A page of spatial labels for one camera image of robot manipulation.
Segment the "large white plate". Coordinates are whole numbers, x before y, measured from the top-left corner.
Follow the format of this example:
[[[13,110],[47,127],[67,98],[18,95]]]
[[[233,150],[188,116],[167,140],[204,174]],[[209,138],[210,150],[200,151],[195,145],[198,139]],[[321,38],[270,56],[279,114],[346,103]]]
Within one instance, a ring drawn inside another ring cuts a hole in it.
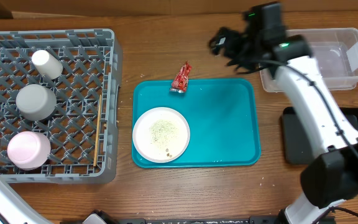
[[[145,160],[167,163],[178,159],[190,143],[190,126],[178,111],[152,108],[143,113],[132,130],[135,151]]]

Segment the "grey white bowl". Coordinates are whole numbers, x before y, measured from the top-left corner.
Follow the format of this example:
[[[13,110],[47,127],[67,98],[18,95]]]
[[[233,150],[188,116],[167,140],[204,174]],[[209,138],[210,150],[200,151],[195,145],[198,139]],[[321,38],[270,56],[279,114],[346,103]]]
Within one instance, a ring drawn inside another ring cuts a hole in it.
[[[42,85],[31,84],[20,89],[16,106],[21,115],[31,121],[41,121],[52,115],[57,104],[54,92]]]

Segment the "pink shallow bowl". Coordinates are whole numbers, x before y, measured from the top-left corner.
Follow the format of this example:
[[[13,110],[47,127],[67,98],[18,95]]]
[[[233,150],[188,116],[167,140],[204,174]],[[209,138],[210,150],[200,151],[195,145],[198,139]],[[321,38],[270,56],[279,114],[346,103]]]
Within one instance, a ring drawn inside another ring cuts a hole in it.
[[[18,168],[32,170],[42,166],[51,152],[51,143],[42,133],[24,131],[16,134],[7,146],[9,160]]]

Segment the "white cup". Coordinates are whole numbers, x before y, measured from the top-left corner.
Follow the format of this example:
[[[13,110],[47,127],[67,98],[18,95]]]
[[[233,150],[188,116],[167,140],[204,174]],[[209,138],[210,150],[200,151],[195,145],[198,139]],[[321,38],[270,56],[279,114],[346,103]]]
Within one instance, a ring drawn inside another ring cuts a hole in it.
[[[46,50],[38,50],[32,55],[32,63],[42,76],[51,80],[58,78],[63,72],[63,65]]]

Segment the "red snack wrapper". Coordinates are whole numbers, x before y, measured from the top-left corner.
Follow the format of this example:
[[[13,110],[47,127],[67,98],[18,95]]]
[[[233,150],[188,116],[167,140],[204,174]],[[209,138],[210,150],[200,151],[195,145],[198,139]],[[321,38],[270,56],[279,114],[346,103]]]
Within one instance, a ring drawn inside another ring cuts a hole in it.
[[[170,91],[185,93],[188,88],[189,74],[191,72],[191,65],[188,62],[181,67],[180,71],[177,73],[176,77],[173,79]]]

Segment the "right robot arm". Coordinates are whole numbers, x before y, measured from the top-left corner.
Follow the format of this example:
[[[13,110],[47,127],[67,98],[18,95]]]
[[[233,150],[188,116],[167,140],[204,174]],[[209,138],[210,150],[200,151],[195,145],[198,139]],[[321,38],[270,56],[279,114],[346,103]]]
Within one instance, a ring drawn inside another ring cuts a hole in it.
[[[275,222],[320,223],[358,195],[358,131],[324,84],[307,40],[287,34],[279,2],[254,6],[243,18],[243,32],[222,27],[209,41],[209,49],[227,57],[239,74],[268,69],[290,99],[314,161],[300,175],[302,194],[280,211]]]

